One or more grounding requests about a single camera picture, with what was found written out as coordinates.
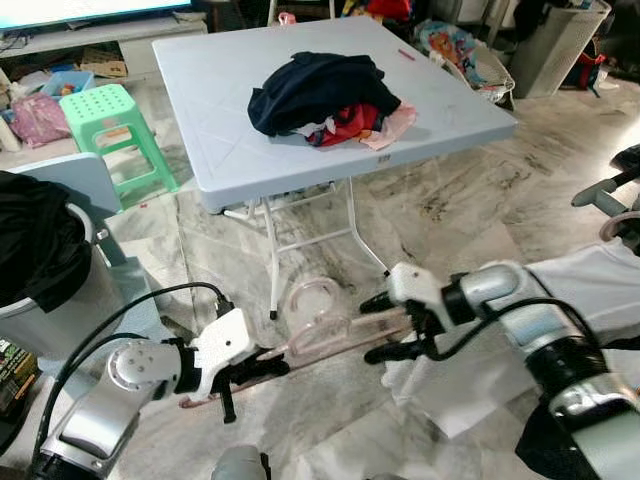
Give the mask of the pink plastic hanger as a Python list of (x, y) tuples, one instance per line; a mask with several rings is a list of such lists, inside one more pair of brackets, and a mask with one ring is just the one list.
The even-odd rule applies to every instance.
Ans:
[(637, 220), (639, 218), (640, 211), (630, 210), (605, 220), (598, 232), (600, 242), (611, 242), (613, 238), (620, 236), (623, 221)]
[(401, 307), (357, 315), (346, 291), (326, 276), (296, 285), (284, 303), (283, 319), (291, 337), (278, 347), (260, 349), (256, 356), (284, 355), (291, 366), (288, 374), (351, 349), (397, 342), (411, 330), (410, 316)]

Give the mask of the black fleece jacket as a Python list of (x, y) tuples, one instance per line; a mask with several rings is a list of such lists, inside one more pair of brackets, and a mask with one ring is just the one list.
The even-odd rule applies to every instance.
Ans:
[(59, 184), (0, 172), (0, 307), (32, 300), (51, 312), (86, 282), (91, 244), (69, 200)]

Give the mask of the white round plastic tub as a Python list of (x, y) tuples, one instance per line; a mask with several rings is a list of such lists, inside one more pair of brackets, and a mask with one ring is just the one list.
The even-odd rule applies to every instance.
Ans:
[(108, 261), (95, 253), (84, 284), (46, 312), (31, 298), (0, 305), (0, 339), (40, 358), (64, 360), (97, 325), (122, 306)]

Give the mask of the white thin shirt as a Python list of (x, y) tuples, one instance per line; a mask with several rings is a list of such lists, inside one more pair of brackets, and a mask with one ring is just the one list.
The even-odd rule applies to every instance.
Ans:
[[(640, 262), (617, 239), (535, 262), (531, 270), (554, 297), (585, 316), (602, 342), (639, 334)], [(389, 362), (381, 384), (396, 406), (426, 417), (448, 436), (466, 433), (535, 387), (517, 349), (497, 326), (447, 361)]]

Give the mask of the pink garment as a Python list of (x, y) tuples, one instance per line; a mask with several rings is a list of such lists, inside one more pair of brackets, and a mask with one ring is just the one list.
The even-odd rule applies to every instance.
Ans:
[(419, 118), (419, 110), (416, 106), (410, 102), (402, 102), (393, 113), (379, 116), (370, 131), (362, 131), (358, 134), (358, 141), (370, 147), (371, 150), (383, 150), (410, 131), (417, 118)]

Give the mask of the red garment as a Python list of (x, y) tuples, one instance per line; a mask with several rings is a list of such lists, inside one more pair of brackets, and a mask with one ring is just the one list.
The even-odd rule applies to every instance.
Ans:
[(314, 147), (330, 147), (348, 140), (365, 140), (372, 133), (381, 131), (385, 118), (387, 114), (374, 105), (361, 102), (330, 115), (307, 141)]

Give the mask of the green black box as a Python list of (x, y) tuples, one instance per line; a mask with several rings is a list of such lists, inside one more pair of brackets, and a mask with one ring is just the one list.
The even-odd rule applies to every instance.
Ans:
[(31, 352), (0, 338), (0, 417), (18, 411), (28, 389), (40, 376), (38, 361)]

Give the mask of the black metal drying rack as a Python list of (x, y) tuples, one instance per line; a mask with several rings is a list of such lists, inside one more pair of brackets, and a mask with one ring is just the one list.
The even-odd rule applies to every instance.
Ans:
[[(637, 211), (637, 207), (627, 207), (612, 195), (618, 187), (625, 186), (640, 177), (639, 143), (614, 155), (611, 159), (611, 165), (614, 169), (620, 170), (620, 173), (611, 178), (599, 180), (593, 186), (577, 192), (571, 200), (573, 207), (594, 206), (604, 212), (608, 219), (621, 214), (621, 212)], [(623, 246), (636, 252), (637, 247), (640, 246), (639, 219), (623, 221), (620, 236), (613, 239), (621, 239)]]

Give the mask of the cartoon print baby bouncer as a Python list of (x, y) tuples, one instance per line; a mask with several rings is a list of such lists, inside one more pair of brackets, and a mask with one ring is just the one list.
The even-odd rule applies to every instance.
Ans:
[(470, 32), (440, 20), (425, 20), (413, 31), (413, 46), (477, 95), (512, 109), (515, 78), (498, 51)]

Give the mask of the green plastic stool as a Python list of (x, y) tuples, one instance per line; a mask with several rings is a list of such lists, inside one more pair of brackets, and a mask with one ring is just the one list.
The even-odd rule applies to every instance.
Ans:
[(61, 97), (58, 101), (70, 137), (81, 154), (108, 154), (134, 147), (151, 166), (150, 172), (113, 182), (116, 196), (160, 184), (166, 191), (179, 189), (168, 161), (138, 104), (120, 84), (105, 84)]

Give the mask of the grey mesh laundry hamper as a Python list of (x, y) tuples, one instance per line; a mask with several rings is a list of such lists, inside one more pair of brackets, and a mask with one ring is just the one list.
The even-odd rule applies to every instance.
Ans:
[(516, 99), (539, 99), (559, 90), (612, 6), (604, 0), (531, 0), (541, 6), (532, 32), (517, 42), (509, 73)]

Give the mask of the red black bag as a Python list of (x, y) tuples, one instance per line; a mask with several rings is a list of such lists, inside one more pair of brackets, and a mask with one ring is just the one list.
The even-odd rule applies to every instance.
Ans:
[(571, 74), (570, 78), (577, 87), (582, 90), (590, 91), (596, 97), (599, 97), (596, 91), (596, 82), (598, 82), (599, 74), (602, 73), (602, 67), (607, 63), (608, 56), (604, 54), (588, 54), (581, 52), (575, 63), (575, 74)]

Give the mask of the pink patterned bag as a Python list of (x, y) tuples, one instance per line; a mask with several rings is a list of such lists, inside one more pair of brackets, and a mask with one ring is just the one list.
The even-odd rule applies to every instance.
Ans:
[(70, 137), (64, 111), (46, 93), (32, 93), (14, 102), (12, 128), (23, 145), (38, 148)]

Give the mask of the blue plastic basket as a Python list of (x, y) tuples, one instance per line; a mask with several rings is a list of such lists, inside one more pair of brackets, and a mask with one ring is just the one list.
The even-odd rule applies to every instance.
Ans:
[(95, 81), (95, 73), (87, 70), (60, 70), (51, 74), (40, 92), (50, 96), (51, 99), (58, 100), (69, 93), (91, 90), (93, 81)]

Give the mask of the white television stand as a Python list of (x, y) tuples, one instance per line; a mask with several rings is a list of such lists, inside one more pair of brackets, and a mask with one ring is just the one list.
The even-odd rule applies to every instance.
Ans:
[(122, 51), (125, 68), (132, 76), (148, 76), (159, 73), (154, 42), (163, 38), (206, 35), (209, 32), (204, 20), (178, 20), (173, 14), (163, 17), (124, 20), (124, 22), (64, 29), (51, 33), (37, 33), (19, 47), (0, 47), (0, 58), (36, 54), (63, 49), (73, 49), (96, 44), (115, 44)]

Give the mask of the flat screen television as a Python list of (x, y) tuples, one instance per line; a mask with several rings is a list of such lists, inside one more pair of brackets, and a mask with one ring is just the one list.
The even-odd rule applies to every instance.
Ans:
[(156, 12), (191, 3), (192, 0), (0, 0), (0, 31)]

